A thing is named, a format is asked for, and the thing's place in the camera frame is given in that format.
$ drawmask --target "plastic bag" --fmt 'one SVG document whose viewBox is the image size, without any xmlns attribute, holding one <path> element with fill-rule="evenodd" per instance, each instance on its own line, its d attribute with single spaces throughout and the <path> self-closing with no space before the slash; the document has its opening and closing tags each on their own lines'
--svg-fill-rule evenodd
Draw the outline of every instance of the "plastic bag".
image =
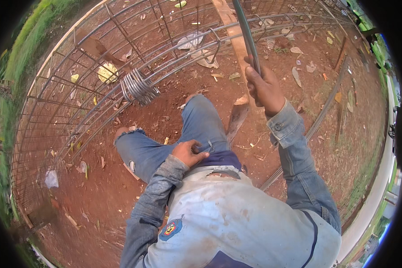
<svg viewBox="0 0 402 268">
<path fill-rule="evenodd" d="M 46 184 L 46 186 L 48 186 L 48 189 L 50 189 L 51 187 L 56 187 L 58 188 L 58 175 L 57 172 L 55 170 L 48 170 L 46 172 L 46 178 L 44 180 L 44 183 Z"/>
</svg>

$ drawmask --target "leg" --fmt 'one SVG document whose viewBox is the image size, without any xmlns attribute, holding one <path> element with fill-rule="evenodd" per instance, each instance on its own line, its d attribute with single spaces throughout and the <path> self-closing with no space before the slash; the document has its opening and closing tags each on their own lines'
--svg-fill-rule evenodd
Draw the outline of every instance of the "leg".
<svg viewBox="0 0 402 268">
<path fill-rule="evenodd" d="M 114 143 L 123 162 L 129 166 L 129 162 L 133 161 L 134 174 L 146 183 L 176 147 L 175 144 L 160 144 L 147 137 L 144 130 L 135 127 L 120 128 Z"/>
<path fill-rule="evenodd" d="M 213 104 L 202 94 L 190 95 L 182 112 L 182 136 L 177 141 L 196 139 L 202 143 L 201 152 L 229 150 L 222 121 Z"/>
</svg>

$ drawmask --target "worker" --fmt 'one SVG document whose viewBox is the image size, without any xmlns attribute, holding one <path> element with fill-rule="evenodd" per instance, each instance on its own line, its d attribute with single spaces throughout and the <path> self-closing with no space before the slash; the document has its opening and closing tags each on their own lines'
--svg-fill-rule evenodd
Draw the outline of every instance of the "worker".
<svg viewBox="0 0 402 268">
<path fill-rule="evenodd" d="M 182 136 L 163 145 L 121 128 L 115 145 L 147 183 L 127 220 L 120 267 L 325 267 L 335 262 L 341 222 L 316 172 L 304 122 L 274 73 L 246 68 L 256 105 L 278 142 L 286 203 L 254 187 L 230 150 L 222 121 L 201 94 L 188 96 Z M 167 224 L 164 221 L 168 206 Z"/>
</svg>

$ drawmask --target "man's right hand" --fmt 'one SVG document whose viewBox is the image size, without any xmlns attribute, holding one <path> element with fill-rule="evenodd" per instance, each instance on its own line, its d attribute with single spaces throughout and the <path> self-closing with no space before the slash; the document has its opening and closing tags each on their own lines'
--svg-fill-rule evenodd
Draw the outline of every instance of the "man's right hand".
<svg viewBox="0 0 402 268">
<path fill-rule="evenodd" d="M 247 87 L 256 106 L 265 107 L 265 115 L 273 117 L 283 108 L 286 99 L 274 72 L 261 66 L 262 77 L 251 66 L 246 67 Z"/>
</svg>

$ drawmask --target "pavement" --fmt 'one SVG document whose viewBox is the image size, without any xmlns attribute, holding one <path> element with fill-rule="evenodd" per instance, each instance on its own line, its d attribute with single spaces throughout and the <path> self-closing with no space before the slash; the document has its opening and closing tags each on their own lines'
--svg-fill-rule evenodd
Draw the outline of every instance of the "pavement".
<svg viewBox="0 0 402 268">
<path fill-rule="evenodd" d="M 393 89 L 390 82 L 391 77 L 387 76 L 387 78 L 389 99 L 388 124 L 392 124 L 394 107 Z M 384 153 L 381 158 L 377 177 L 372 185 L 371 192 L 366 198 L 365 204 L 362 206 L 353 223 L 341 238 L 341 248 L 337 256 L 338 263 L 345 259 L 353 247 L 357 244 L 359 239 L 363 236 L 366 229 L 369 228 L 370 222 L 383 199 L 387 182 L 389 181 L 389 178 L 393 172 L 394 155 L 392 154 L 392 145 L 393 140 L 389 137 L 389 135 L 386 135 Z"/>
</svg>

